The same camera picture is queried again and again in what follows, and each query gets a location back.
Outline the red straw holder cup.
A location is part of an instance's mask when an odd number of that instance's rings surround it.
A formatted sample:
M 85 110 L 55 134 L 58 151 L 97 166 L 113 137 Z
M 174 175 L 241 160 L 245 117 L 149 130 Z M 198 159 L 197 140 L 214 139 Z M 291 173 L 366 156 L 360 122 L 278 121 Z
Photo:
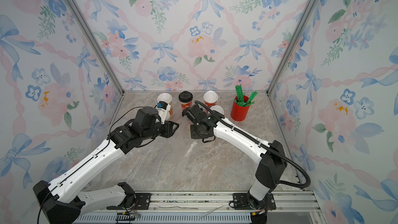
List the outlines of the red straw holder cup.
M 235 121 L 243 121 L 246 119 L 250 106 L 239 106 L 237 104 L 237 96 L 234 99 L 232 110 L 231 110 L 231 117 Z

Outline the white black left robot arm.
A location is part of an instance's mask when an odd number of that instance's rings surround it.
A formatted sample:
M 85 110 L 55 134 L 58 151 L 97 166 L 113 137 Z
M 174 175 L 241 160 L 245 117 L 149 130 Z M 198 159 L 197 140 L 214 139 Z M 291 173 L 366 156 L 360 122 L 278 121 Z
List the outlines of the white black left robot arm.
M 107 138 L 82 161 L 50 182 L 41 180 L 34 187 L 40 209 L 51 224 L 71 224 L 80 216 L 102 208 L 129 210 L 139 202 L 135 191 L 126 182 L 96 191 L 83 188 L 105 168 L 142 148 L 157 137 L 170 138 L 179 123 L 162 119 L 156 108 L 137 107 L 135 118 L 124 125 L 111 127 Z

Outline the green wrapped straws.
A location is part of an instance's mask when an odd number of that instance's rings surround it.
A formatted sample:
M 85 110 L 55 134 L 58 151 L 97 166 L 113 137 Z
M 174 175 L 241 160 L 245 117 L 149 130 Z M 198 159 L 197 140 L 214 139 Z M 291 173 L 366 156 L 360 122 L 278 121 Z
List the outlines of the green wrapped straws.
M 236 90 L 236 100 L 234 102 L 240 107 L 248 107 L 254 103 L 254 98 L 258 95 L 257 91 L 251 93 L 250 97 L 246 100 L 244 98 L 244 93 L 242 89 L 242 85 L 235 86 Z

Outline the left aluminium corner post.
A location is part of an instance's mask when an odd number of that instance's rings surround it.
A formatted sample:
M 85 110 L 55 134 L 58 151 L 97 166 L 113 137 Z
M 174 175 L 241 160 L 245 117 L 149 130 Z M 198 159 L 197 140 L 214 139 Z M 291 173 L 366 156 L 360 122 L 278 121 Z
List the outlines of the left aluminium corner post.
M 83 12 L 78 6 L 76 0 L 65 0 L 65 3 L 74 14 L 74 17 L 77 20 L 79 28 L 82 30 L 84 37 L 86 38 L 87 42 L 90 44 L 92 50 L 96 54 L 105 72 L 109 75 L 111 82 L 115 85 L 116 90 L 118 91 L 119 94 L 124 95 L 124 90 L 122 89 L 116 74 L 114 73 L 110 63 L 107 61 L 106 57 L 104 56 L 102 49 L 99 43 L 97 42 L 95 35 L 92 32 L 87 20 L 84 18 Z

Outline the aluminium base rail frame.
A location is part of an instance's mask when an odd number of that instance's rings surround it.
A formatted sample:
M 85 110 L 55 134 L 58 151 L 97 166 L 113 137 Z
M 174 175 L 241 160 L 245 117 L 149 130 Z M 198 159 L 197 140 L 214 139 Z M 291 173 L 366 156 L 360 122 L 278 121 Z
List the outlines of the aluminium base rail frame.
M 84 214 L 76 224 L 324 224 L 311 191 L 275 191 L 267 208 L 253 210 L 243 191 L 138 192 L 128 211 L 102 208 Z

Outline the back left white-lid cup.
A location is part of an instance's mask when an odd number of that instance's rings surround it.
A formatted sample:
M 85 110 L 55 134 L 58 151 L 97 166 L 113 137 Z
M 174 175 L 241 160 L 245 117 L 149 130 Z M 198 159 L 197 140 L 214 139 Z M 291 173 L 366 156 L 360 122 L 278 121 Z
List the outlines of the back left white-lid cup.
M 163 101 L 166 102 L 170 106 L 169 113 L 172 116 L 173 115 L 173 106 L 172 106 L 172 96 L 169 93 L 162 93 L 157 97 L 157 101 Z

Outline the back black-lid red cup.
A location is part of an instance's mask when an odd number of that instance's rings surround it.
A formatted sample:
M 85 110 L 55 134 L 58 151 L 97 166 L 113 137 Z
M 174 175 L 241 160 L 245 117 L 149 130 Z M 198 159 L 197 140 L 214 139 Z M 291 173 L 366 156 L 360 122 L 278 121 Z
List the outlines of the back black-lid red cup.
M 179 94 L 178 99 L 181 104 L 181 109 L 185 110 L 191 107 L 193 94 L 189 91 L 183 91 Z

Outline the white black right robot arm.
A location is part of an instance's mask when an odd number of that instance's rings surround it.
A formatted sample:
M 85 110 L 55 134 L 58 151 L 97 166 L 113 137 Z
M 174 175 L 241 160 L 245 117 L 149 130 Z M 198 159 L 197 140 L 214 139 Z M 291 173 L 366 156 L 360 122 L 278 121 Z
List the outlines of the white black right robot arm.
M 207 113 L 197 104 L 182 111 L 192 125 L 190 126 L 191 138 L 211 142 L 216 138 L 222 139 L 244 152 L 257 165 L 253 185 L 247 193 L 247 203 L 252 209 L 266 208 L 271 193 L 279 184 L 287 161 L 274 153 L 285 155 L 280 142 L 270 143 L 261 140 L 236 126 L 223 114 L 213 111 Z

